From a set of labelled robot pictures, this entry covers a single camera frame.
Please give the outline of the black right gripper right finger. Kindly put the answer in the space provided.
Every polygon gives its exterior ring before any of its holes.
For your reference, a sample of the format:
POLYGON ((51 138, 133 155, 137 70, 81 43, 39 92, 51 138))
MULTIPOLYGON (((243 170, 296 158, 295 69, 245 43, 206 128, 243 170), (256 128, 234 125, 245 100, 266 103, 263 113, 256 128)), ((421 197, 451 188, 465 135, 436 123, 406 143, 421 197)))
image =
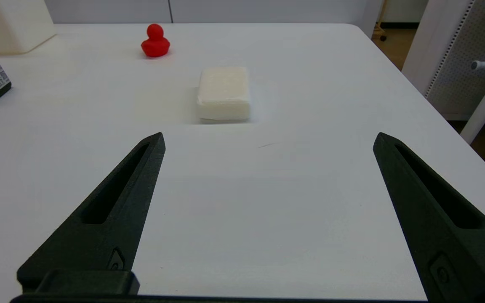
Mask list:
POLYGON ((485 215, 399 139, 373 153, 427 300, 485 303, 485 215))

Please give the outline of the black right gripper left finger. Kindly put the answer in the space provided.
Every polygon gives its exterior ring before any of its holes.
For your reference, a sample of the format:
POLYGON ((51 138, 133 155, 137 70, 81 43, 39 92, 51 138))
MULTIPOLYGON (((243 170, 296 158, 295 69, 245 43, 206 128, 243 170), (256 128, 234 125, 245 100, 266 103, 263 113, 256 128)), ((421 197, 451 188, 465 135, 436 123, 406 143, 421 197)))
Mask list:
POLYGON ((23 292, 53 270, 132 269, 165 153, 142 139, 17 271, 23 292))

